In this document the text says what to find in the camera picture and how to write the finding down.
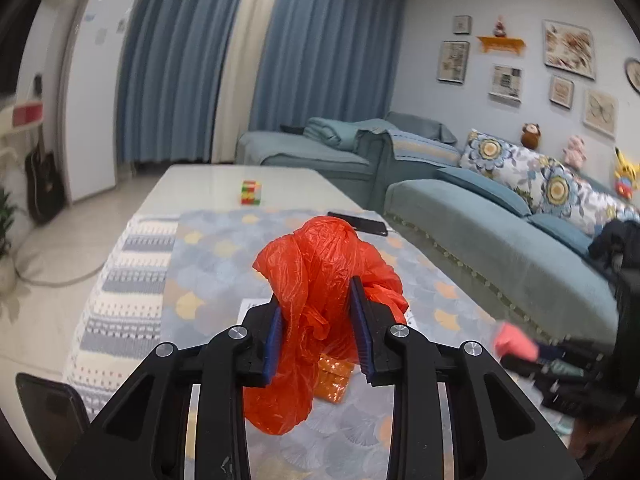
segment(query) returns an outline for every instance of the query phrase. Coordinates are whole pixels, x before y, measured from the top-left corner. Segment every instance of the pikachu plush toy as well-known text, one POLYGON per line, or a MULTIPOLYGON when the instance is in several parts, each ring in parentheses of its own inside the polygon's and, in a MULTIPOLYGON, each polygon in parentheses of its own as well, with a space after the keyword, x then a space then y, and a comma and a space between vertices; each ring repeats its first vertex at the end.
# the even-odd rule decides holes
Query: pikachu plush toy
POLYGON ((631 200, 634 191, 638 189, 636 177, 640 171, 640 164, 629 163, 622 152, 616 148, 618 168, 616 169, 616 193, 626 200, 631 200))

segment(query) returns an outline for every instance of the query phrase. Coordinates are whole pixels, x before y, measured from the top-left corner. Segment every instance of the white tabletop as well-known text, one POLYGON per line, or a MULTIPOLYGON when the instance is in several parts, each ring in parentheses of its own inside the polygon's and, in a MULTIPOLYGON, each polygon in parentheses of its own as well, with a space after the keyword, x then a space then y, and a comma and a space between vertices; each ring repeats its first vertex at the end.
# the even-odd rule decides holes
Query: white tabletop
POLYGON ((274 166, 176 164, 146 197, 139 214, 181 214, 196 209, 230 211, 241 205, 243 180, 262 184, 259 207, 275 209, 362 208, 314 170, 274 166))

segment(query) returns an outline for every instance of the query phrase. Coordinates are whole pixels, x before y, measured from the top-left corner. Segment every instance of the teal sofa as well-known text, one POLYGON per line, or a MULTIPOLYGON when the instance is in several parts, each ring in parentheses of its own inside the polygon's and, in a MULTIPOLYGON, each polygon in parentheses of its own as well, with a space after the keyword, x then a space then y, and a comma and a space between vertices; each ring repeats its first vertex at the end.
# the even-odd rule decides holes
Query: teal sofa
POLYGON ((385 217, 496 319, 547 340, 615 341, 609 280, 589 263, 591 238, 515 192, 462 168, 392 184, 385 217))
POLYGON ((412 178, 431 178, 446 164, 434 159, 429 164, 422 160, 397 160, 386 128, 395 127, 429 139, 453 158, 459 156, 455 148, 439 142, 455 143, 456 137, 437 121, 391 112, 385 120, 354 124, 359 126, 351 129, 353 138, 343 139, 343 142, 321 139, 308 129, 304 135, 246 132, 238 140, 235 162, 248 166, 311 168, 362 208, 382 213, 388 186, 412 178))

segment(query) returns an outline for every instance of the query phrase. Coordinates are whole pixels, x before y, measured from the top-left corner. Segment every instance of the sofa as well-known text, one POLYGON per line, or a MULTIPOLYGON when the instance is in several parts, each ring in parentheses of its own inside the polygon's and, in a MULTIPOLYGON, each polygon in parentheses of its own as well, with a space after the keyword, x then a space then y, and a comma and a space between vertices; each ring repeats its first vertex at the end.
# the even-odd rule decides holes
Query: sofa
MULTIPOLYGON (((496 319, 510 320, 537 338, 571 335, 613 343, 618 325, 613 280, 588 256, 602 221, 595 213, 596 220, 589 220, 587 206, 597 201, 584 195, 604 197, 603 187, 549 157, 523 155, 525 148, 494 141, 498 150, 518 155, 498 160, 494 145, 488 150, 494 158, 484 159, 468 149, 460 161, 466 168, 438 168, 430 179, 394 183, 386 192, 385 217, 496 319), (532 160, 542 161, 542 173, 532 160), (494 171, 513 166, 517 176, 523 164, 533 186, 518 176, 510 187, 504 181, 509 176, 494 171), (539 189, 551 194, 565 189, 561 173, 569 192, 578 191, 568 206, 539 197, 539 189)), ((618 207, 619 218, 628 214, 614 197, 603 200, 618 207)))
POLYGON ((244 133, 238 140, 235 162, 311 168, 362 208, 382 213, 388 186, 402 180, 431 178, 438 168, 454 164, 460 157, 452 146, 456 141, 444 124, 409 114, 390 112, 384 120, 359 123, 312 118, 303 135, 244 133), (321 121, 330 127, 313 128, 321 121), (394 149, 390 134, 393 130, 408 132, 404 137, 413 136, 411 142, 421 152, 398 156, 397 139, 394 149))

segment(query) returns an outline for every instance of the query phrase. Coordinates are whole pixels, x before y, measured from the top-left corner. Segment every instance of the hand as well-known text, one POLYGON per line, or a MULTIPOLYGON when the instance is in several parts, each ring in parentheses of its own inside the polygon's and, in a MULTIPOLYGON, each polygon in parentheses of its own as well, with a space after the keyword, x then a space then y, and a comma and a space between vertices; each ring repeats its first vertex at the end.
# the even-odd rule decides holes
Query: hand
POLYGON ((593 446, 603 446, 598 454, 602 459, 609 458, 624 440, 629 429, 636 421, 634 416, 608 422, 600 426, 588 424, 583 420, 576 420, 574 432, 569 443, 569 452, 577 460, 584 457, 588 449, 593 446))

